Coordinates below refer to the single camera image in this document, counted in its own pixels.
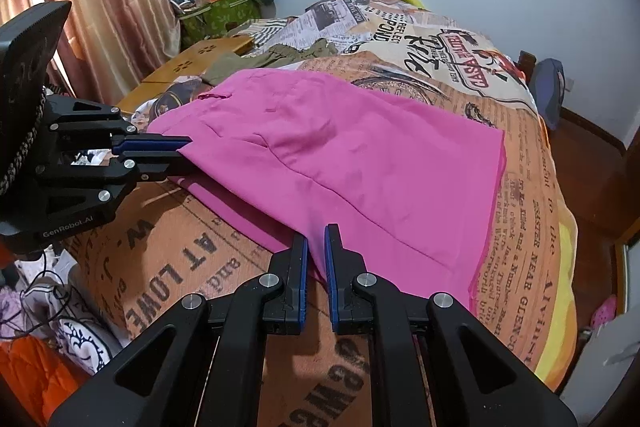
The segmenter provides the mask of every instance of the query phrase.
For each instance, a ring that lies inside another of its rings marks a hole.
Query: wooden floor
[[[573,286],[581,328],[615,290],[613,242],[640,217],[640,205],[630,196],[615,147],[567,120],[550,142],[562,194],[578,224]]]

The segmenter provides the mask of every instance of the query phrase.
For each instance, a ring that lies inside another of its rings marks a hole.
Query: blue gripper pad
[[[123,142],[119,145],[113,147],[113,149],[111,149],[111,152],[116,155],[120,155],[126,151],[177,151],[178,149],[181,149],[182,147],[190,143],[191,140],[188,138],[166,140],[157,140],[152,138],[136,140],[126,139],[123,140]]]
[[[309,257],[309,245],[305,237],[302,246],[302,269],[300,270],[300,331],[305,327],[306,321],[306,263]]]
[[[329,295],[329,318],[332,330],[338,327],[338,285],[335,279],[334,253],[329,238],[329,226],[324,227],[324,265],[326,268],[326,286]]]

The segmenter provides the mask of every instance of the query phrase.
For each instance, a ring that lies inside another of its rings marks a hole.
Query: olive green garment
[[[239,57],[235,53],[222,54],[201,78],[211,86],[218,86],[236,71],[281,68],[308,58],[332,57],[337,54],[335,45],[327,42],[326,39],[319,39],[310,48],[302,51],[284,44],[274,44],[262,55],[256,57]]]

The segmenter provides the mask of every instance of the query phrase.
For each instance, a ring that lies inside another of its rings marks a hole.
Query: green box
[[[260,7],[254,0],[217,0],[187,15],[182,23],[182,46],[189,47],[204,39],[224,37],[227,32],[249,19],[260,18]]]

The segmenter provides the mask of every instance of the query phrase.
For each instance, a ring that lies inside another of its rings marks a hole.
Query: wooden table
[[[254,39],[248,35],[196,42],[146,77],[136,89],[120,100],[118,107],[124,113],[132,114],[142,103],[164,93],[179,76],[202,74],[220,55],[228,52],[241,55],[250,50],[253,44]]]

